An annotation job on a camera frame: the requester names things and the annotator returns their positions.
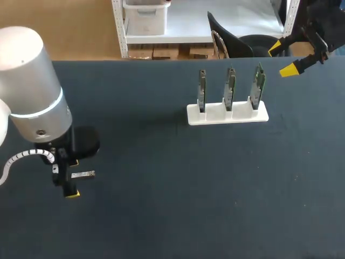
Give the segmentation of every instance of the white cable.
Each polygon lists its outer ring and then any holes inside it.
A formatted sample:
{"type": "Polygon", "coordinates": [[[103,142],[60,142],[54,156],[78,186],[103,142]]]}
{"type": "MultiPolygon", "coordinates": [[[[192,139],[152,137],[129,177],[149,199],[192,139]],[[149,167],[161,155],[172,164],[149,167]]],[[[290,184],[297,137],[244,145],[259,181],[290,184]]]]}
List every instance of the white cable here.
{"type": "Polygon", "coordinates": [[[2,176],[0,178],[0,185],[2,185],[6,181],[7,177],[9,176],[9,171],[10,171],[11,165],[14,162],[16,162],[18,159],[23,158],[25,156],[29,156],[29,155],[44,155],[44,156],[46,156],[46,158],[48,159],[48,161],[50,163],[54,163],[54,161],[55,161],[54,155],[52,153],[50,153],[49,151],[43,150],[43,149],[31,149],[28,151],[23,151],[21,153],[18,153],[16,155],[14,155],[13,157],[11,157],[7,161],[7,163],[4,167],[4,171],[2,173],[2,176]]]}

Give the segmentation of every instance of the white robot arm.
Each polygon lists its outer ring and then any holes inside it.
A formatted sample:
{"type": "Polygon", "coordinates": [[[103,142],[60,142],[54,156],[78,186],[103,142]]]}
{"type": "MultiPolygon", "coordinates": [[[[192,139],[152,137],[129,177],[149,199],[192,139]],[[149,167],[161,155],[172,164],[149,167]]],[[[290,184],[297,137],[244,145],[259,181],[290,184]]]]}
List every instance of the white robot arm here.
{"type": "Polygon", "coordinates": [[[36,149],[13,156],[5,165],[0,185],[14,161],[40,154],[46,156],[46,164],[55,163],[53,183],[63,187],[65,197],[79,196],[74,180],[94,176],[94,172],[73,176],[67,169],[77,165],[78,159],[93,156],[99,149],[99,138],[93,128],[73,127],[70,109],[43,41],[29,28],[0,29],[0,145],[6,137],[8,117],[36,149]]]}
{"type": "Polygon", "coordinates": [[[30,142],[52,141],[71,127],[72,115],[43,41],[29,28],[0,29],[0,99],[2,123],[9,115],[30,142]]]}

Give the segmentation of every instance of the wooden floor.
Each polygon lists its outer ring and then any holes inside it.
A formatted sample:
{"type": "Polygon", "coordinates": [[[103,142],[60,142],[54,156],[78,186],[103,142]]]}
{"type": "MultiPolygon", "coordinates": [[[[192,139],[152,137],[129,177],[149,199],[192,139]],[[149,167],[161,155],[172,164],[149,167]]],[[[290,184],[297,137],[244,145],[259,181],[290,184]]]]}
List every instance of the wooden floor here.
{"type": "Polygon", "coordinates": [[[0,28],[26,26],[54,60],[120,59],[111,0],[0,0],[0,28]]]}

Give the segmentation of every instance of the dark blue table surface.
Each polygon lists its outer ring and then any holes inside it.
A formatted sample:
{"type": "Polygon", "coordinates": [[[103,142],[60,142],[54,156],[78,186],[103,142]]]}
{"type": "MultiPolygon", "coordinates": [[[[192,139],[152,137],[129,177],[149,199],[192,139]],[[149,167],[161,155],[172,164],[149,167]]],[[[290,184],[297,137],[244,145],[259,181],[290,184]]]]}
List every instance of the dark blue table surface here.
{"type": "MultiPolygon", "coordinates": [[[[184,62],[54,62],[75,125],[101,150],[96,170],[63,198],[39,157],[0,187],[0,258],[344,258],[345,58],[280,78],[291,58],[184,62]],[[198,71],[207,102],[226,69],[246,100],[262,63],[270,120],[189,126],[198,71]]],[[[10,123],[0,165],[31,148],[10,123]]]]}

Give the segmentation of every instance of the white storage box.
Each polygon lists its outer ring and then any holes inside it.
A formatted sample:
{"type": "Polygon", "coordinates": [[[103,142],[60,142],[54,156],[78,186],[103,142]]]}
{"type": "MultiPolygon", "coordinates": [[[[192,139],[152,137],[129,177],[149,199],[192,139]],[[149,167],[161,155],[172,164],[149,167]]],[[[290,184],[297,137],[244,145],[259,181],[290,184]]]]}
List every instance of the white storage box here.
{"type": "Polygon", "coordinates": [[[129,19],[128,26],[133,35],[163,35],[167,29],[167,14],[170,3],[164,0],[146,1],[155,5],[137,5],[138,0],[123,0],[123,8],[126,11],[126,18],[129,19]]]}

